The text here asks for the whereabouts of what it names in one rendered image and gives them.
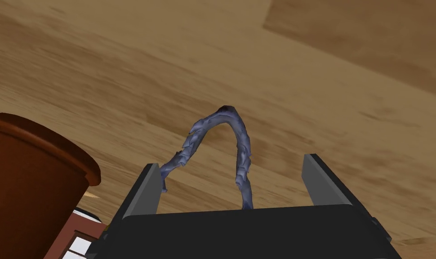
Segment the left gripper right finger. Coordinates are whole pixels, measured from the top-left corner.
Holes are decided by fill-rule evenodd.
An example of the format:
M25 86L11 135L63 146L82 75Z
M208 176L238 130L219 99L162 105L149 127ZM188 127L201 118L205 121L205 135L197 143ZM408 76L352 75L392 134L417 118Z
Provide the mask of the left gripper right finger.
M362 205L317 154L304 155L301 177L314 205Z

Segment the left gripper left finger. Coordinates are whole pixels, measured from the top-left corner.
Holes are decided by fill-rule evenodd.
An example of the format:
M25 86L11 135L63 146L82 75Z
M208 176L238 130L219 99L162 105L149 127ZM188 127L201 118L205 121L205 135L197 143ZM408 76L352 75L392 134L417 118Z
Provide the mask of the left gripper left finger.
M161 193L162 177L159 165L147 164L121 205L122 218L156 214Z

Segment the red-brown book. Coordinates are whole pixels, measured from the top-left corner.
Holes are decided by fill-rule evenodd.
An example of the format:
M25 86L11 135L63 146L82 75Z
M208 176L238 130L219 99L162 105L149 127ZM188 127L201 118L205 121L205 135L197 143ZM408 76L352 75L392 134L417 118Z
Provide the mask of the red-brown book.
M44 259L86 259L90 244L106 227L98 216L76 207Z

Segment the brown round pot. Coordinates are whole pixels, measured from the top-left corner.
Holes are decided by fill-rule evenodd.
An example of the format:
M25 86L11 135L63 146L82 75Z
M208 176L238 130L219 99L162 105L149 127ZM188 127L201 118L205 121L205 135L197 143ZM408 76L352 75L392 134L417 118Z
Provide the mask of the brown round pot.
M0 259L44 259L90 186L96 161L60 134L0 113Z

